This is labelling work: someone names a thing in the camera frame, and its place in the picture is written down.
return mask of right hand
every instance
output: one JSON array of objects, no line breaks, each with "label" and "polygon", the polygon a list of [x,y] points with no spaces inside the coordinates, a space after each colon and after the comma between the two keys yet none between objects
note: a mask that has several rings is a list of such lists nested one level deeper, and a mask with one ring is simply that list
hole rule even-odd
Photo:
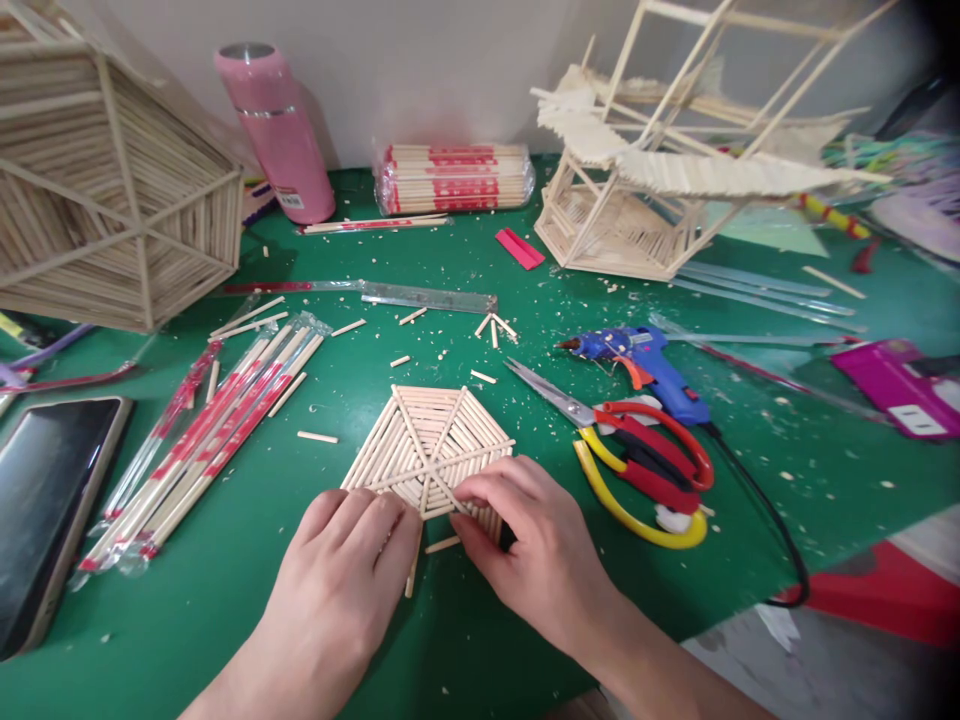
[{"label": "right hand", "polygon": [[600,564],[577,501],[530,458],[500,458],[454,495],[510,525],[517,541],[503,552],[471,516],[450,518],[497,596],[559,650],[583,664],[623,613],[636,612]]}]

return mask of wall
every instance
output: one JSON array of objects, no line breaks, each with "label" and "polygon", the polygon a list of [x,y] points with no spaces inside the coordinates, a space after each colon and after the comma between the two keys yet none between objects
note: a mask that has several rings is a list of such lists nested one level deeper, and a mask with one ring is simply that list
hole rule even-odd
[{"label": "wall", "polygon": [[[213,52],[237,40],[276,45],[305,89],[331,167],[368,165],[375,145],[390,141],[522,141],[534,150],[555,150],[552,135],[536,127],[536,103],[528,89],[553,87],[569,63],[579,62],[592,32],[597,45],[591,64],[610,72],[636,7],[635,0],[62,4],[135,67],[166,80],[165,92],[175,105],[247,157],[213,70]],[[692,36],[671,20],[650,23],[629,72],[638,74],[643,65],[644,74],[668,78]],[[756,101],[775,85],[807,47],[801,41],[736,33],[734,47],[724,52],[724,92],[742,102]],[[929,53],[901,4],[843,52],[798,111],[879,104],[882,115],[922,71]]]}]

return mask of yellow scissors handle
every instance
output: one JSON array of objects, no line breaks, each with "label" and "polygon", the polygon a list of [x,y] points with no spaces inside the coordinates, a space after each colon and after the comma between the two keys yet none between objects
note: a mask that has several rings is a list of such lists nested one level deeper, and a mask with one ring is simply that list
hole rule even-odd
[{"label": "yellow scissors handle", "polygon": [[594,462],[590,450],[592,449],[593,452],[597,453],[600,459],[609,465],[614,472],[623,472],[623,470],[626,469],[626,463],[607,450],[606,446],[600,442],[600,438],[597,437],[597,433],[592,427],[581,428],[580,435],[583,437],[583,440],[577,440],[573,443],[573,447],[577,451],[577,457],[580,459],[580,467],[583,468],[583,473],[587,476],[587,482],[590,483],[590,487],[593,488],[593,491],[597,494],[600,504],[603,505],[620,524],[644,540],[670,550],[686,550],[687,548],[696,547],[703,542],[707,536],[707,519],[701,510],[697,510],[690,516],[690,527],[687,528],[687,531],[682,535],[674,535],[673,533],[663,532],[662,530],[650,527],[624,510],[623,506],[617,502],[616,498],[613,497],[607,488],[607,484],[603,481],[603,477],[600,475],[600,470],[597,468],[597,464]]}]

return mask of scissor blade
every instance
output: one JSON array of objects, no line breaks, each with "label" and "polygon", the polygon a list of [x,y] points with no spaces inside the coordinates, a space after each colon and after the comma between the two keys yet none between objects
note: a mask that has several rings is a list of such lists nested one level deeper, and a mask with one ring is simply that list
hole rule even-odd
[{"label": "scissor blade", "polygon": [[507,358],[503,363],[513,370],[521,380],[536,390],[544,399],[559,410],[574,425],[579,428],[590,427],[594,423],[593,409],[576,400],[556,385],[544,380],[530,368],[521,365],[513,358]]}]

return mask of pink thermos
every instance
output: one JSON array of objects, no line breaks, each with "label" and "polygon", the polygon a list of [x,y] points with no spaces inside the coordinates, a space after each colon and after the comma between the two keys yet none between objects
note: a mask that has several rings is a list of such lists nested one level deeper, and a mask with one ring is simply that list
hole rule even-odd
[{"label": "pink thermos", "polygon": [[214,65],[287,217],[309,225],[333,215],[327,168],[280,52],[266,43],[235,43],[217,52]]}]

